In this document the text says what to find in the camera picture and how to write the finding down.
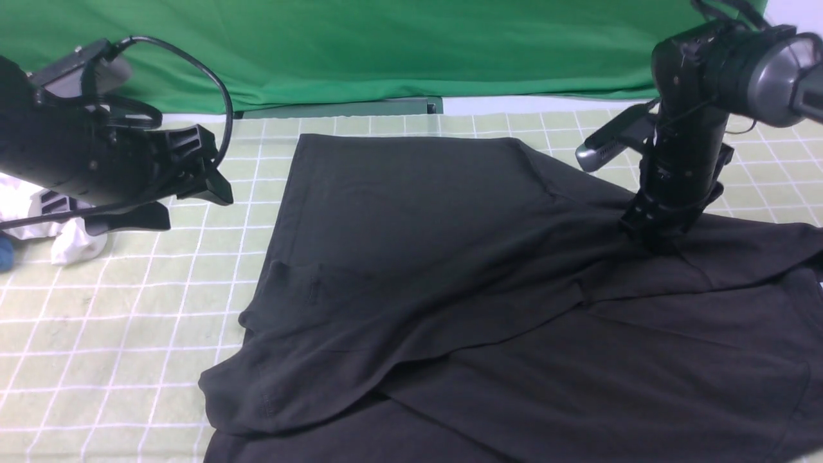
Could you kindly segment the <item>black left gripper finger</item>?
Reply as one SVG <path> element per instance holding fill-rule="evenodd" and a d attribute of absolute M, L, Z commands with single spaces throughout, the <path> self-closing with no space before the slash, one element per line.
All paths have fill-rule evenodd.
<path fill-rule="evenodd" d="M 177 199 L 199 199 L 221 207 L 227 207 L 234 203 L 234 193 L 228 179 L 224 178 L 218 170 L 209 173 L 204 179 L 194 181 L 186 186 Z"/>
<path fill-rule="evenodd" d="M 159 202 L 144 203 L 126 212 L 87 216 L 84 229 L 92 237 L 117 231 L 165 232 L 171 229 L 170 214 Z"/>

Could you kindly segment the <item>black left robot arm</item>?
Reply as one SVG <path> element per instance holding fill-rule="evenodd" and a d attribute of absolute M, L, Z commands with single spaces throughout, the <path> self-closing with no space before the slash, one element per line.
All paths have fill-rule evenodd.
<path fill-rule="evenodd" d="M 92 237 L 120 230 L 167 231 L 166 197 L 234 203 L 218 170 L 223 144 L 194 124 L 161 129 L 151 105 L 99 92 L 57 96 L 2 58 L 2 173 L 45 189 L 41 205 L 2 229 L 80 219 Z"/>

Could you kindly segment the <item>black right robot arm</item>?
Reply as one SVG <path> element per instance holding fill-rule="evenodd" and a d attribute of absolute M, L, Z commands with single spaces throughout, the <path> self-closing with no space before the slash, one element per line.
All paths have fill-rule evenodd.
<path fill-rule="evenodd" d="M 712 21 L 656 45 L 651 68 L 660 96 L 652 128 L 619 138 L 642 156 L 640 188 L 620 220 L 635 239 L 688 232 L 723 193 L 731 115 L 774 128 L 822 118 L 821 38 L 788 24 Z"/>

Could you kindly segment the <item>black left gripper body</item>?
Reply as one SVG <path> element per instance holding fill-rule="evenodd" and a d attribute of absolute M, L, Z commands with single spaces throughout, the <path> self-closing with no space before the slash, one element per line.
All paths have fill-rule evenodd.
<path fill-rule="evenodd" d="M 200 125 L 110 126 L 103 114 L 44 91 L 19 96 L 20 179 L 94 206 L 177 196 L 214 171 L 217 153 Z"/>

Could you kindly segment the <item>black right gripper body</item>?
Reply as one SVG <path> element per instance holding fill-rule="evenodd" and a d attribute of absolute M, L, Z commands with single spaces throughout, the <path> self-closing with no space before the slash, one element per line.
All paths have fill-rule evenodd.
<path fill-rule="evenodd" d="M 714 106 L 660 106 L 653 139 L 642 150 L 640 188 L 620 225 L 633 239 L 685 234 L 723 192 L 720 170 L 731 147 L 723 143 L 730 114 Z"/>

